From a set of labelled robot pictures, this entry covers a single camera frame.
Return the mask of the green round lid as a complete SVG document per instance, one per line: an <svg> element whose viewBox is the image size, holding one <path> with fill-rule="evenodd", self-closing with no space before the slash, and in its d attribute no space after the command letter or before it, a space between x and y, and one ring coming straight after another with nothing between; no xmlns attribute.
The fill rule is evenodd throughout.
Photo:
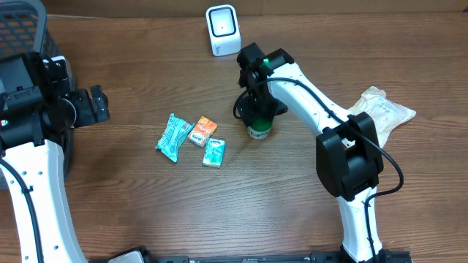
<svg viewBox="0 0 468 263"><path fill-rule="evenodd" d="M258 118L251 126L247 127L247 132L253 139L263 140L270 134L272 126L272 122Z"/></svg>

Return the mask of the orange snack packet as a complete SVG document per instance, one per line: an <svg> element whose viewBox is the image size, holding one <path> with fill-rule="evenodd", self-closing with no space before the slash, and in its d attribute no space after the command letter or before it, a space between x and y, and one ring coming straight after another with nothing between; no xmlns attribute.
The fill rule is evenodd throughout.
<svg viewBox="0 0 468 263"><path fill-rule="evenodd" d="M194 128L190 131L188 138L194 144L204 147L207 139L210 138L216 130L217 124L215 122L205 116L201 116Z"/></svg>

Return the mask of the teal snack packet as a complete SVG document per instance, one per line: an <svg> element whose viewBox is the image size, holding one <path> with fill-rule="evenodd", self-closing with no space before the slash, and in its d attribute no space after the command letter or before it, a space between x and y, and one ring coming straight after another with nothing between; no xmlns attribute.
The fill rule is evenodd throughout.
<svg viewBox="0 0 468 263"><path fill-rule="evenodd" d="M156 144L155 149L160 150L172 162L176 163L178 161L179 149L194 126L193 123L177 118L174 113L171 113L166 129L162 133L162 137Z"/></svg>

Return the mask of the white pouch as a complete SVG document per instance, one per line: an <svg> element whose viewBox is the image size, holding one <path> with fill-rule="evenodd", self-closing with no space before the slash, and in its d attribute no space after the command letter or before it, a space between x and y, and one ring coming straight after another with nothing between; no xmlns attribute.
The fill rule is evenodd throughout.
<svg viewBox="0 0 468 263"><path fill-rule="evenodd" d="M416 112L386 98L387 94L371 86L361 94L360 99L349 109L353 115L361 112L372 117L377 131L379 146L384 147L390 133L399 125L410 121Z"/></svg>

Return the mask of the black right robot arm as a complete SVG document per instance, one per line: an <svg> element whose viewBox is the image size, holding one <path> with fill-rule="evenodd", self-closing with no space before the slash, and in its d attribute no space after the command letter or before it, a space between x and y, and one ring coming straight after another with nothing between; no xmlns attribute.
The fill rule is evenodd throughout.
<svg viewBox="0 0 468 263"><path fill-rule="evenodd" d="M266 138L276 116L293 112L316 139L316 170L326 191L339 203L344 239L341 258L381 262L374 198L383 170L382 149L372 118L353 115L332 102L302 73L283 49L264 54L256 43L241 48L233 115L249 135Z"/></svg>

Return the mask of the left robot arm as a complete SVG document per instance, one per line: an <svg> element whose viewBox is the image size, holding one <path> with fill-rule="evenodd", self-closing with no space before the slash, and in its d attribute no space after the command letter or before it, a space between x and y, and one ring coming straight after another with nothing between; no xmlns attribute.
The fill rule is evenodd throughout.
<svg viewBox="0 0 468 263"><path fill-rule="evenodd" d="M23 262L86 262L64 186L62 147L71 129L109 120L98 85L71 90L67 61L38 52L1 60L1 172Z"/></svg>

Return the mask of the white barcode scanner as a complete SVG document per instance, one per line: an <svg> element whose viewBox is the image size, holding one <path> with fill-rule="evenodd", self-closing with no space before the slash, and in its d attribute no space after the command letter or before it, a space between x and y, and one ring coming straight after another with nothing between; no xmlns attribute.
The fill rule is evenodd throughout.
<svg viewBox="0 0 468 263"><path fill-rule="evenodd" d="M235 8L230 4L209 7L205 12L214 56L227 56L241 49L241 33Z"/></svg>

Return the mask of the grey plastic mesh basket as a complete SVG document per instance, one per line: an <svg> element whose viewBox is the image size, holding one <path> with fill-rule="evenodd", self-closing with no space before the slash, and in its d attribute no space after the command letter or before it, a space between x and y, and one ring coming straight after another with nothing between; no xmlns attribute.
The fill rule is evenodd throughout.
<svg viewBox="0 0 468 263"><path fill-rule="evenodd" d="M1 1L1 60L21 53L35 51L51 58L64 56L47 29L47 13L41 1ZM67 61L70 90L77 88L75 74ZM62 136L60 146L64 151L64 179L72 167L73 130Z"/></svg>

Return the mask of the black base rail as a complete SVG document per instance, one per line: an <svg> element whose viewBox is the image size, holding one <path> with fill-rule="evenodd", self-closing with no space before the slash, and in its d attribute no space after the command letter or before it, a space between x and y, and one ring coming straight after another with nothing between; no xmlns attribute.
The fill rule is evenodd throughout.
<svg viewBox="0 0 468 263"><path fill-rule="evenodd" d="M336 252L312 252L309 255L273 255L273 256L228 256L228 257L198 257L188 256L159 256L154 257L157 263L338 263L354 262L344 251ZM404 251L380 251L377 260L367 262L383 263L411 263L409 252Z"/></svg>

